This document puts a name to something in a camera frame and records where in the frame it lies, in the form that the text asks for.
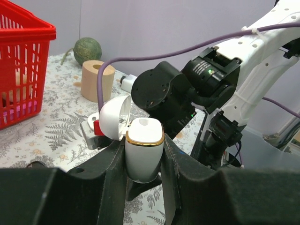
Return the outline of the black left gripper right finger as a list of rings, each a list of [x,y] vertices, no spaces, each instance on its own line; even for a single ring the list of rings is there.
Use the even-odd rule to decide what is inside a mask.
[[[297,170],[212,170],[166,136],[161,176],[167,225],[297,225]]]

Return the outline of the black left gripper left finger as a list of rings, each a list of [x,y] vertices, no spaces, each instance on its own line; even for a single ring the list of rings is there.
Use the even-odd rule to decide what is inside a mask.
[[[124,151],[124,141],[113,141],[68,172],[1,169],[1,224],[121,225],[127,184]]]

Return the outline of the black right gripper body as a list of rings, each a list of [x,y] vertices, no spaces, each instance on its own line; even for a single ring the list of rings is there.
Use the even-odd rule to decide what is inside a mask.
[[[190,102],[168,102],[150,111],[150,117],[159,120],[164,132],[173,139],[196,116],[196,108]]]

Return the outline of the white earbud charging case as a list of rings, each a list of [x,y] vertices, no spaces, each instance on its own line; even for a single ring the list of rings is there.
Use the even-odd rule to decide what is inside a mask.
[[[140,117],[130,120],[131,97],[115,97],[104,104],[99,113],[101,132],[108,138],[125,139],[128,177],[137,183],[153,181],[159,172],[165,133],[161,122]]]

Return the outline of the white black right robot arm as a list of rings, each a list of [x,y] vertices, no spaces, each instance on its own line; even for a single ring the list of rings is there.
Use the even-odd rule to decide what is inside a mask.
[[[281,0],[247,29],[215,41],[178,71],[138,76],[133,102],[164,126],[168,225],[297,225],[300,173],[221,167],[226,148],[300,54],[300,3]]]

